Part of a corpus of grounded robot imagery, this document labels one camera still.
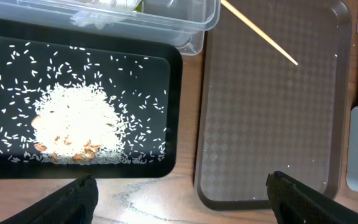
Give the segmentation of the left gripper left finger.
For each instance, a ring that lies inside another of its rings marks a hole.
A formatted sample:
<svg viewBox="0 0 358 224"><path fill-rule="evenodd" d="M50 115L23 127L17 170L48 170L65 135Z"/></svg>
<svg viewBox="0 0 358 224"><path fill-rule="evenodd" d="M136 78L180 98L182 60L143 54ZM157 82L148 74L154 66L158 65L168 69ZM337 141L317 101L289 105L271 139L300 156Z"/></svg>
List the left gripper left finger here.
<svg viewBox="0 0 358 224"><path fill-rule="evenodd" d="M98 198L96 179L84 175L1 224L91 224Z"/></svg>

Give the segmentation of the wooden chopstick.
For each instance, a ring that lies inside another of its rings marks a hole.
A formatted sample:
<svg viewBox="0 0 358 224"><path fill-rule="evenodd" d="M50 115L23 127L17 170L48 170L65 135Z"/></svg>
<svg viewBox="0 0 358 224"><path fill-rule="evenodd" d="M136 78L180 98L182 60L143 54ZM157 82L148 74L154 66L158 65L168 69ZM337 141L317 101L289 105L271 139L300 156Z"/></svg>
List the wooden chopstick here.
<svg viewBox="0 0 358 224"><path fill-rule="evenodd" d="M238 19L240 19L245 25L251 28L256 34L268 42L273 48L279 51L284 57L286 57L291 63L295 66L298 65L298 62L287 53L281 46L279 46L270 36L268 36L262 29L255 25L250 19L248 19L243 13L241 13L237 8L235 8L227 0L221 0L221 4L232 14L234 14Z"/></svg>

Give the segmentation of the white tissue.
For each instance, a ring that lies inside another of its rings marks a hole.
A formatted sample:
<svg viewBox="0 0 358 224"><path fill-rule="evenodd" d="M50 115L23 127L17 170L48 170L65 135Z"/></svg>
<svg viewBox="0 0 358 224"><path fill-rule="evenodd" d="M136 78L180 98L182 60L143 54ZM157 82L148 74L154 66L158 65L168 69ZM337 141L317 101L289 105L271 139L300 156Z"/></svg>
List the white tissue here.
<svg viewBox="0 0 358 224"><path fill-rule="evenodd" d="M88 6L98 6L110 10L126 11L126 12L143 12L143 0L90 0L81 1ZM113 25L115 22L124 19L116 16L109 16L102 12L78 11L70 17L70 22L78 27L86 27L94 25L101 30L105 25Z"/></svg>

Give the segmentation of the rice and food scraps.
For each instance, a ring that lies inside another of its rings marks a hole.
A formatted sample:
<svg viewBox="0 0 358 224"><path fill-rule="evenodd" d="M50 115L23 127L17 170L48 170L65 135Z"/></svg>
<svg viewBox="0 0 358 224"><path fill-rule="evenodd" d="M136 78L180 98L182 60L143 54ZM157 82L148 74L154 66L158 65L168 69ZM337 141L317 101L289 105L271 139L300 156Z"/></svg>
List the rice and food scraps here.
<svg viewBox="0 0 358 224"><path fill-rule="evenodd" d="M170 80L156 57L0 39L0 162L161 161Z"/></svg>

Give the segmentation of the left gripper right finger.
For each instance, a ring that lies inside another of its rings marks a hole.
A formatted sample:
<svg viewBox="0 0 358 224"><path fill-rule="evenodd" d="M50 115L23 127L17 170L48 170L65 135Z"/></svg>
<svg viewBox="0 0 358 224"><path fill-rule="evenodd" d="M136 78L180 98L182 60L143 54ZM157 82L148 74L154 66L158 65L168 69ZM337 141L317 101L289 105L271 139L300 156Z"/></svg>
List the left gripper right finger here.
<svg viewBox="0 0 358 224"><path fill-rule="evenodd" d="M267 195L279 224L358 224L358 213L275 171L268 175Z"/></svg>

